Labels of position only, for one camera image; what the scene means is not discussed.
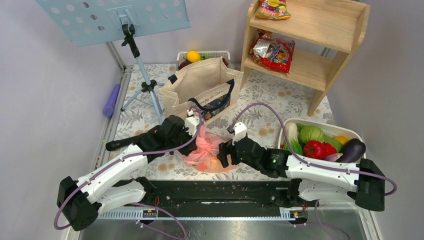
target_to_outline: dark blue bag handle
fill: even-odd
[[[193,103],[195,103],[200,110],[205,111],[205,112],[212,112],[212,111],[218,110],[218,109],[222,108],[225,104],[228,103],[228,101],[230,100],[230,97],[231,97],[231,93],[233,92],[233,89],[234,89],[234,79],[231,79],[231,80],[227,81],[226,83],[230,85],[228,93],[225,96],[224,100],[216,107],[205,108],[205,107],[201,106],[199,104],[199,102],[194,97],[190,98],[189,101],[192,101]]]

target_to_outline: wooden shelf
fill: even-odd
[[[246,58],[244,66],[324,91],[327,87],[331,63],[332,61],[329,58],[294,49],[290,74],[268,70],[254,63],[250,57]]]
[[[270,20],[255,16],[250,21],[250,26],[350,53],[354,45],[358,16],[317,9],[314,8],[315,5],[302,5],[307,3],[307,0],[288,0],[287,11],[291,14],[290,19]]]
[[[244,33],[241,87],[255,69],[289,81],[316,89],[308,111],[312,116],[327,95],[352,56],[364,40],[367,31],[370,5],[352,0],[286,0],[291,18],[270,20],[259,18],[256,12],[261,5],[253,0],[247,12]],[[337,50],[334,59],[294,49],[290,74],[268,70],[254,63],[250,49],[263,29],[295,39]]]

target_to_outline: yellow fruit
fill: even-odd
[[[187,60],[192,63],[195,63],[202,60],[202,57],[197,51],[189,51],[187,52]]]
[[[349,138],[345,136],[335,136],[334,139],[337,140],[342,145],[345,145],[349,141]]]

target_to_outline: robotic arm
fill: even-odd
[[[130,172],[141,168],[155,158],[165,154],[164,150],[187,143],[196,133],[199,117],[188,111],[186,120],[177,116],[166,118],[162,125],[155,126],[146,133],[106,145],[108,150],[115,150],[129,145],[120,155],[97,170],[73,180],[70,176],[60,182],[57,206],[63,207],[63,214],[75,231],[80,231],[92,224],[99,214],[131,203],[148,202],[151,197],[146,194],[152,186],[148,180],[130,181],[113,187]],[[196,149],[195,141],[178,149],[188,155]],[[308,164],[296,159],[289,151],[265,149],[247,136],[246,126],[239,122],[234,126],[234,137],[219,145],[219,155],[223,167],[229,162],[237,165],[244,163],[271,178],[291,178],[289,188],[284,196],[278,197],[277,205],[282,207],[302,206],[303,202],[314,200],[355,201],[356,205],[372,210],[384,210],[384,180],[350,170],[361,170],[383,176],[378,167],[368,159],[356,163],[337,163],[303,157]],[[348,169],[346,173],[335,172],[309,165],[317,163],[328,167]]]

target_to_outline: snack bag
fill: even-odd
[[[263,19],[289,19],[292,15],[287,12],[286,0],[260,0],[261,4],[256,16]]]
[[[275,72],[289,73],[295,50],[295,41],[273,38],[272,33],[258,29],[259,38],[250,49],[256,64]]]
[[[220,152],[219,145],[228,142],[231,138],[206,132],[206,124],[200,127],[199,134],[196,138],[197,149],[192,151],[188,156],[183,155],[182,159],[187,165],[195,166],[198,171],[207,173],[221,173],[236,168],[231,164],[230,155],[227,156],[229,166],[223,168],[217,155]]]

